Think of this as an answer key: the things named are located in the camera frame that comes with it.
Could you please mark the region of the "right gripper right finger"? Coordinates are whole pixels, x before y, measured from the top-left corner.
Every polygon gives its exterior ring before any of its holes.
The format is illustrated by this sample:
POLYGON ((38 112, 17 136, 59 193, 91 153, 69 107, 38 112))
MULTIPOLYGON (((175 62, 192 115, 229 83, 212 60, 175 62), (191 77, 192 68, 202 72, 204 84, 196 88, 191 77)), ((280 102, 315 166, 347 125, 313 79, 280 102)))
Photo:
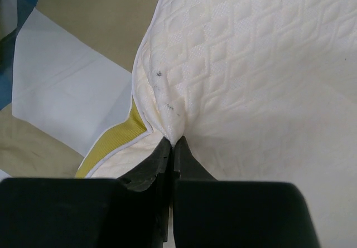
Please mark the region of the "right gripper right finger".
POLYGON ((302 193, 290 183, 219 181, 192 155, 173 150, 177 247, 319 247, 302 193))

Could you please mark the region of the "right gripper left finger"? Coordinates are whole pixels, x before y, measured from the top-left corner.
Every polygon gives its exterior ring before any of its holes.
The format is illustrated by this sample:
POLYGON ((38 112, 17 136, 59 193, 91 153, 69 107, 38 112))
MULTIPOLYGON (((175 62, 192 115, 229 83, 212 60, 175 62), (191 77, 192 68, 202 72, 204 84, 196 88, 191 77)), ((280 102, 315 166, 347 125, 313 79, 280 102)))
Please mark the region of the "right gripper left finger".
POLYGON ((116 179, 7 178, 2 247, 162 247, 168 235, 170 142, 116 179))

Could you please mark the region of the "cream quilted pillow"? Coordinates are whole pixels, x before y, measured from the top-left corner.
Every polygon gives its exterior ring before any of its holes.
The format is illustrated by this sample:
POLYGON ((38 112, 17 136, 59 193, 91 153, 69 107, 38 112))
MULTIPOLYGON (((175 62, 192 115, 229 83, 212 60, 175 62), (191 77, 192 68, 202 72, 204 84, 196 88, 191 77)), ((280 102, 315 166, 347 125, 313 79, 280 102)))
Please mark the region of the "cream quilted pillow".
POLYGON ((186 137, 215 177, 295 184, 321 245, 356 246, 356 0, 143 0, 129 21, 99 50, 132 110, 78 177, 186 137))

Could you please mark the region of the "blue beige patchwork pillowcase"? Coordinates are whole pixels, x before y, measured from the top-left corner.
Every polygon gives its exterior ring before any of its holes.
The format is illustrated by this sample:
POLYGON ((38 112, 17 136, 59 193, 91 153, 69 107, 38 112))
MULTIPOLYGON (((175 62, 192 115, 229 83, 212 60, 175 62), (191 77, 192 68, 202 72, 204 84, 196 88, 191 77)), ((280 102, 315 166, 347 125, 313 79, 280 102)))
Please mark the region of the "blue beige patchwork pillowcase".
POLYGON ((158 0, 1 0, 1 178, 114 177, 149 135, 133 64, 158 0))

